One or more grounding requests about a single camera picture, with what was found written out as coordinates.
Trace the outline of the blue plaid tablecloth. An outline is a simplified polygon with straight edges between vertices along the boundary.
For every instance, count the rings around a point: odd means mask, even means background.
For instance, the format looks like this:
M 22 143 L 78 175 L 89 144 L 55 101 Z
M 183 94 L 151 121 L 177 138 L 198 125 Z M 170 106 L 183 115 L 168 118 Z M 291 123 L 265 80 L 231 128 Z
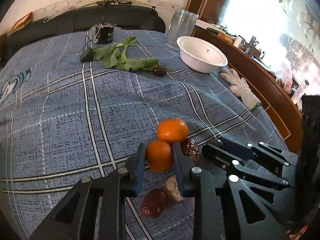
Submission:
M 83 176 L 107 176 L 157 127 L 183 119 L 200 145 L 213 137 L 286 148 L 263 108 L 249 111 L 219 79 L 188 68 L 162 33 L 136 37 L 129 58 L 158 58 L 164 77 L 82 63 L 93 31 L 47 38 L 20 49 L 1 70 L 1 204 L 20 239 L 28 239 Z

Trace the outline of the white bowl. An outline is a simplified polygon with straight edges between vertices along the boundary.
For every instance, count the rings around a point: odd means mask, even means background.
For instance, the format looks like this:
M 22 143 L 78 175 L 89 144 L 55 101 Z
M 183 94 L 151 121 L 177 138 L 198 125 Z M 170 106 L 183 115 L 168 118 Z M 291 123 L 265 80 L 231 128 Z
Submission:
M 227 57 L 219 48 L 200 38 L 181 36 L 177 45 L 181 60 L 197 72 L 212 73 L 228 64 Z

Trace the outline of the black cylindrical device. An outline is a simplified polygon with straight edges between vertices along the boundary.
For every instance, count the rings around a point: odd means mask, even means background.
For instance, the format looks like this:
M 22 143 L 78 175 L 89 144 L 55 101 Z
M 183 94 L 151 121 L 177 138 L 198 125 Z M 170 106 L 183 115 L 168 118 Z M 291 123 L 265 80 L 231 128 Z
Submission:
M 113 42 L 114 25 L 104 23 L 95 27 L 94 42 L 96 44 L 110 44 Z

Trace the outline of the dark red date near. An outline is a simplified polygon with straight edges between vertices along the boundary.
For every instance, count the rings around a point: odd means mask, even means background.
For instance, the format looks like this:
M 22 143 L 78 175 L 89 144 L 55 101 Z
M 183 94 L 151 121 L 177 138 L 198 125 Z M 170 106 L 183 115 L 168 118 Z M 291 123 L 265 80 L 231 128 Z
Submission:
M 186 138 L 182 143 L 180 143 L 182 153 L 185 156 L 191 157 L 195 165 L 200 162 L 200 149 L 199 144 L 195 139 Z

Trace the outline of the dark date by leaves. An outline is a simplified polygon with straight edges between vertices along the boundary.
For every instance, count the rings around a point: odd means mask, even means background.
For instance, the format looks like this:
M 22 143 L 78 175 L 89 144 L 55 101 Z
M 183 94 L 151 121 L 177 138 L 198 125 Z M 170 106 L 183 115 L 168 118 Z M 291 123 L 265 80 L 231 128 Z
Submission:
M 156 66 L 153 68 L 152 72 L 156 76 L 165 76 L 167 74 L 167 69 L 161 66 Z

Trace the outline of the green leafy vegetable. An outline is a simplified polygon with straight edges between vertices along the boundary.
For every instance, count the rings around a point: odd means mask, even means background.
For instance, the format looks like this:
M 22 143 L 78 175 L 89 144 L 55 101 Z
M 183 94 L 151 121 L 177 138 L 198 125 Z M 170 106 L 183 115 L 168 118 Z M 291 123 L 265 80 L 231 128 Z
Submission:
M 106 69 L 114 67 L 116 70 L 126 72 L 153 71 L 155 67 L 159 67 L 157 58 L 133 59 L 127 57 L 127 49 L 134 45 L 136 40 L 134 36 L 128 36 L 121 42 L 94 48 L 91 51 L 91 57 L 94 60 L 101 60 L 102 66 Z

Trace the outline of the clear plastic cup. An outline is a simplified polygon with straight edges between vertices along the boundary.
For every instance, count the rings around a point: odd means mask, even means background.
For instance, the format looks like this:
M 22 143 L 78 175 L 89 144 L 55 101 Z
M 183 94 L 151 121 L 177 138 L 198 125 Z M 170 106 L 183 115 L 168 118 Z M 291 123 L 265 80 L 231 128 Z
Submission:
M 198 14 L 183 9 L 176 9 L 171 18 L 166 40 L 172 46 L 177 45 L 177 39 L 181 36 L 190 36 L 198 20 Z

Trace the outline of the orange tangerine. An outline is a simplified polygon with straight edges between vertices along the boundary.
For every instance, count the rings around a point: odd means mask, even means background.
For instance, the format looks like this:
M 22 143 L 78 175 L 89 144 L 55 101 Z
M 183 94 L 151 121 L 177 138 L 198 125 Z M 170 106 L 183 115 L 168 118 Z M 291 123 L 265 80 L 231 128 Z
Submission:
M 171 146 L 162 140 L 156 140 L 148 145 L 145 158 L 150 169 L 155 172 L 170 170 L 174 161 Z
M 159 140 L 165 141 L 168 144 L 183 142 L 189 134 L 189 127 L 182 119 L 167 119 L 160 122 L 157 135 Z

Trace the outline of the small black box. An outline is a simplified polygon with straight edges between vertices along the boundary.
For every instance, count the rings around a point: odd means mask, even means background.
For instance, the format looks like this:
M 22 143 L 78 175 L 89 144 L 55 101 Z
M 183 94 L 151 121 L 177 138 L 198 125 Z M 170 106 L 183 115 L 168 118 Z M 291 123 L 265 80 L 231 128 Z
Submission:
M 93 50 L 88 48 L 80 55 L 80 62 L 86 63 L 91 61 L 93 61 Z

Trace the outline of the white glove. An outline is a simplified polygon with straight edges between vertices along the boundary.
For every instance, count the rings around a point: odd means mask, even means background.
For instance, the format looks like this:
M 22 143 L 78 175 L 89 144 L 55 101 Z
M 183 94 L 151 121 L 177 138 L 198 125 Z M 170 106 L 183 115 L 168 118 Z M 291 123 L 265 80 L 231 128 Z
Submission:
M 222 68 L 219 76 L 229 84 L 228 89 L 250 110 L 253 111 L 261 106 L 261 101 L 251 91 L 246 80 L 240 78 L 234 69 Z

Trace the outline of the black sofa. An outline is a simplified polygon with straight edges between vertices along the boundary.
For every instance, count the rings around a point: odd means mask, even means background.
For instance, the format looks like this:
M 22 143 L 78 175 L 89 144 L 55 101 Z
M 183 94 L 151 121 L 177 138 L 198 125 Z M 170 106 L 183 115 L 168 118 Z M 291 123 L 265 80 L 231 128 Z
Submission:
M 110 23 L 123 29 L 153 30 L 164 33 L 166 25 L 153 8 L 119 4 L 74 9 L 61 14 L 48 22 L 44 19 L 27 24 L 26 27 L 8 36 L 1 62 L 9 59 L 23 46 L 62 34 L 86 31 L 98 23 Z

